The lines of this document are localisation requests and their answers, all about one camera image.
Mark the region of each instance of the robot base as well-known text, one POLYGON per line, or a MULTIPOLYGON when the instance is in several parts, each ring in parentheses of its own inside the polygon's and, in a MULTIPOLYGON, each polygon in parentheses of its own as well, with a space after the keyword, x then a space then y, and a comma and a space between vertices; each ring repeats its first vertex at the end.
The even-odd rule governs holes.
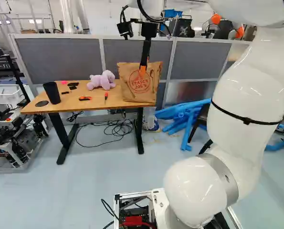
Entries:
MULTIPOLYGON (((147 203, 146 207, 143 207, 148 212, 146 217, 148 218, 148 221, 150 223, 156 225, 157 229, 191 229, 190 227, 182 223, 170 208, 169 201, 165 195, 163 188, 157 188, 145 192, 115 194, 114 212, 118 216, 120 221, 124 219, 124 217, 122 217, 122 214, 120 214, 120 212, 123 210, 125 210, 127 213, 130 212, 132 213, 132 215, 136 216, 138 214, 137 208, 139 207, 132 207, 135 207, 135 204, 139 204, 140 201, 144 203, 143 206, 147 203)), ((228 207, 226 210, 229 213, 229 217, 231 218, 235 227, 238 229, 242 228, 236 216, 234 215, 232 208, 228 207)), ((114 229, 119 229, 120 227, 121 225, 119 224, 117 218, 114 217, 114 229)), ((218 213, 213 216, 212 220, 209 220, 208 225, 206 225, 204 228, 229 229, 229 226, 223 214, 218 213)))

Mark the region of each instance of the red screwdriver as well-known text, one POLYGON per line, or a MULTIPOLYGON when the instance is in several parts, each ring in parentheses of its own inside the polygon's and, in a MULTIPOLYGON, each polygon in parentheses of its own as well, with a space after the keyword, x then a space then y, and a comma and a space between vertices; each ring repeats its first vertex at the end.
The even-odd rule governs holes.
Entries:
POLYGON ((108 98, 108 92, 105 93, 105 101, 107 100, 108 98))

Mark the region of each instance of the black cup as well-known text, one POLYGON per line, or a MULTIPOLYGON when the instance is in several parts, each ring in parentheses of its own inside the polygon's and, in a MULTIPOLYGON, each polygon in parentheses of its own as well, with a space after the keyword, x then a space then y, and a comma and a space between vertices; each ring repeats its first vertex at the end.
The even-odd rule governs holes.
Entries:
POLYGON ((48 82, 43 84, 48 98, 52 104, 58 104, 61 102, 57 84, 55 82, 48 82))

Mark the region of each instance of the table top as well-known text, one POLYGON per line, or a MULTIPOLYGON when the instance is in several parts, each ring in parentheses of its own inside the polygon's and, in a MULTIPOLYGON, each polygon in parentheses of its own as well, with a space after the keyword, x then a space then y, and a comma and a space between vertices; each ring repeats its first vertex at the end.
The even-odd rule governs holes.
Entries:
POLYGON ((151 103, 135 103, 123 101, 120 80, 115 80, 116 87, 105 91, 103 88, 95 88, 89 91, 86 84, 89 80, 67 81, 67 84, 62 84, 61 81, 56 81, 61 102, 59 104, 51 104, 45 91, 39 94, 22 110, 22 114, 43 114, 43 113, 57 113, 57 112, 73 112, 73 111, 90 111, 90 110, 107 110, 120 108, 137 108, 155 106, 151 103), (79 82, 77 89, 70 90, 68 83, 79 82), (108 99, 105 102, 105 93, 108 92, 108 99), (79 101, 81 96, 90 96, 92 100, 79 101), (43 100, 49 103, 43 107, 36 107, 35 105, 43 100))

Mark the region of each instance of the trader joe's logo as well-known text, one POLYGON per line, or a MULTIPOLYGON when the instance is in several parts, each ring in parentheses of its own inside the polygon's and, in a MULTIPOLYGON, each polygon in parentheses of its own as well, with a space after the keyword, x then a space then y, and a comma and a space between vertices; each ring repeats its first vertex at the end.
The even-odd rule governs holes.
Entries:
POLYGON ((129 81, 132 90, 136 93, 145 93, 149 89, 150 76, 148 73, 142 76, 139 70, 137 70, 130 75, 129 81))

